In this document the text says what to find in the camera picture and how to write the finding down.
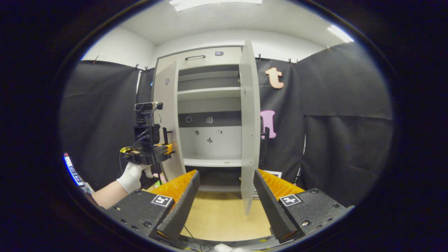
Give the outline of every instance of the ceiling light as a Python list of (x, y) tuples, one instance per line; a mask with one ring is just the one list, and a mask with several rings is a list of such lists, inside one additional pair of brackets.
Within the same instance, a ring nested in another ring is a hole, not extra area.
[(262, 0), (171, 0), (169, 3), (174, 6), (176, 11), (183, 11), (193, 7), (218, 4), (218, 3), (245, 3), (245, 4), (261, 4)]
[(345, 32), (343, 32), (338, 27), (332, 25), (331, 27), (327, 28), (329, 31), (331, 31), (334, 35), (338, 36), (340, 39), (342, 39), (344, 42), (353, 42), (353, 39), (350, 38)]

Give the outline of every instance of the orange gripper pad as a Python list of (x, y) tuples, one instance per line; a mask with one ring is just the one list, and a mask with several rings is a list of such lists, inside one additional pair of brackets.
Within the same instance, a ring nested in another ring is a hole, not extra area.
[(184, 194), (185, 189), (187, 188), (191, 178), (195, 173), (196, 170), (187, 172), (186, 174), (181, 175), (171, 181), (168, 181), (165, 184), (159, 186), (158, 188), (155, 188), (154, 190), (150, 191), (150, 193), (172, 197), (174, 200), (174, 205), (172, 206), (171, 209), (174, 209), (174, 206), (181, 199), (182, 194)]
[(258, 171), (260, 172), (269, 189), (274, 194), (277, 201), (280, 197), (305, 191), (302, 188), (295, 186), (288, 181), (265, 172), (261, 169), (258, 169)]

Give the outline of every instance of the pink letter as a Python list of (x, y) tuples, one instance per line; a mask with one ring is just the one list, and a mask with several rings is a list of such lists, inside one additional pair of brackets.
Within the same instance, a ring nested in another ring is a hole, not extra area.
[(277, 134), (274, 131), (274, 115), (275, 115), (275, 111), (274, 110), (263, 110), (262, 112), (260, 112), (260, 116), (263, 118), (263, 133), (264, 133), (264, 128), (268, 127), (269, 128), (269, 138), (274, 138), (277, 136)]

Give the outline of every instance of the white wall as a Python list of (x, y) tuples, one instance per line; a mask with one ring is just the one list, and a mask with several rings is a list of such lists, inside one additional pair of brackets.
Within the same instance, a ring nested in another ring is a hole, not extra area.
[(109, 61), (140, 69), (150, 65), (154, 45), (147, 39), (121, 27), (116, 27), (86, 52), (81, 60)]
[(281, 61), (300, 61), (324, 47), (297, 37), (260, 30), (217, 30), (212, 32), (189, 35), (156, 46), (148, 68), (155, 67), (157, 58), (170, 53), (193, 48), (216, 45), (243, 45), (250, 39), (255, 57), (261, 53), (262, 58)]

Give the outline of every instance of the ceiling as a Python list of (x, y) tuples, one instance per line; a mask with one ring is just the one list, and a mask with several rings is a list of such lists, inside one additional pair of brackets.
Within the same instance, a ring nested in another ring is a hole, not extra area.
[(181, 12), (163, 0), (120, 26), (155, 46), (187, 35), (228, 29), (278, 32), (321, 46), (342, 43), (327, 30), (329, 22), (287, 0), (263, 0), (261, 5), (209, 4)]

